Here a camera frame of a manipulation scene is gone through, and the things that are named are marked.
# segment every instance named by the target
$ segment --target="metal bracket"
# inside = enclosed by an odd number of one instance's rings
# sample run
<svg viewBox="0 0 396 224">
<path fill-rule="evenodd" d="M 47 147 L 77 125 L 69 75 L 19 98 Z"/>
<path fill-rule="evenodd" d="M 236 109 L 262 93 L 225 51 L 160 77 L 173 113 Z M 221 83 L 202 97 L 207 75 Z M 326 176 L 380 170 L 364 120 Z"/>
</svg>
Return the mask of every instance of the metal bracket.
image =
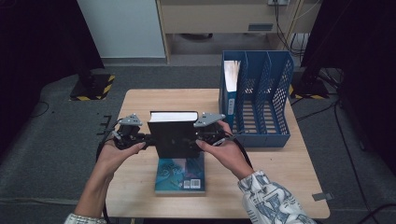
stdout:
<svg viewBox="0 0 396 224">
<path fill-rule="evenodd" d="M 323 193 L 323 192 L 313 194 L 312 197 L 314 198 L 315 202 L 320 201 L 320 200 L 329 201 L 334 198 L 331 193 Z"/>
<path fill-rule="evenodd" d="M 133 126 L 142 126 L 143 123 L 140 121 L 140 119 L 137 117 L 136 114 L 132 114 L 122 120 L 119 121 L 120 125 L 133 125 Z"/>
<path fill-rule="evenodd" d="M 203 128 L 221 119 L 225 119 L 225 115 L 204 112 L 202 116 L 195 121 L 194 128 Z"/>
</svg>

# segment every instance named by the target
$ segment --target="left hand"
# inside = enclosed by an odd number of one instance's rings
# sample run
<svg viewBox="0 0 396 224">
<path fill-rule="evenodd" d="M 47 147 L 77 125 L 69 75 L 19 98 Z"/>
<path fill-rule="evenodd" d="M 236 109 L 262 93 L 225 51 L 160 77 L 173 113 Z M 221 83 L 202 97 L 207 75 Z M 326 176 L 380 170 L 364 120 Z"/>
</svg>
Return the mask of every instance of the left hand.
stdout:
<svg viewBox="0 0 396 224">
<path fill-rule="evenodd" d="M 113 140 L 108 140 L 102 148 L 95 169 L 98 169 L 105 178 L 112 179 L 114 173 L 122 163 L 129 157 L 137 154 L 144 145 L 145 143 L 139 143 L 124 150 L 119 150 Z"/>
</svg>

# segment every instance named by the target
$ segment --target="black book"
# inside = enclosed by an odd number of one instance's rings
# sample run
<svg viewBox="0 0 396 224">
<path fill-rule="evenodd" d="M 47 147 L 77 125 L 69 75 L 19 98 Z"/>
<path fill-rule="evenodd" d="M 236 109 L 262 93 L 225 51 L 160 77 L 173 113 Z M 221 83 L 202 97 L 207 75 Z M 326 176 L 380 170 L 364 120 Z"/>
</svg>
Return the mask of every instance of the black book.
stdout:
<svg viewBox="0 0 396 224">
<path fill-rule="evenodd" d="M 196 111 L 151 111 L 148 128 L 160 159 L 198 158 Z"/>
</svg>

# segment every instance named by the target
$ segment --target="patterned sleeve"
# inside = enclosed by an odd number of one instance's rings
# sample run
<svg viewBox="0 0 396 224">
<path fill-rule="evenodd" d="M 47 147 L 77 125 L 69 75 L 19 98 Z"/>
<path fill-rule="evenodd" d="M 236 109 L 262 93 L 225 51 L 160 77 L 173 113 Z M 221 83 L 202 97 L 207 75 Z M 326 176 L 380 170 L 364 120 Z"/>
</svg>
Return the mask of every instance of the patterned sleeve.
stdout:
<svg viewBox="0 0 396 224">
<path fill-rule="evenodd" d="M 72 213 L 64 224 L 106 224 L 106 221 L 99 218 L 77 216 Z"/>
<path fill-rule="evenodd" d="M 243 205 L 253 224 L 316 223 L 284 187 L 271 182 L 263 171 L 238 182 L 244 192 Z"/>
</svg>

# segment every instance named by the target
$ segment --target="black and yellow tape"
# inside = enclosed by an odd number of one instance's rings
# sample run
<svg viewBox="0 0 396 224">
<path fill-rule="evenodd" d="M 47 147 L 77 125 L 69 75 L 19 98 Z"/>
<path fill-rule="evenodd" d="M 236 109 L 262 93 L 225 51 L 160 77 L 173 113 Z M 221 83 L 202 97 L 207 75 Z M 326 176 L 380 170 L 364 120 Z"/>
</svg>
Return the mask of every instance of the black and yellow tape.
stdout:
<svg viewBox="0 0 396 224">
<path fill-rule="evenodd" d="M 85 96 L 85 95 L 80 95 L 77 97 L 70 97 L 70 100 L 72 101 L 90 101 L 90 100 L 103 100 L 107 97 L 108 92 L 111 89 L 111 85 L 113 85 L 113 80 L 116 76 L 111 75 L 108 78 L 107 84 L 105 88 L 103 89 L 103 93 L 101 95 L 96 95 L 96 96 Z"/>
<path fill-rule="evenodd" d="M 295 92 L 294 88 L 292 85 L 289 87 L 289 95 L 291 99 L 301 99 L 301 98 L 307 98 L 307 99 L 327 99 L 329 98 L 328 94 L 300 94 L 298 92 Z"/>
</svg>

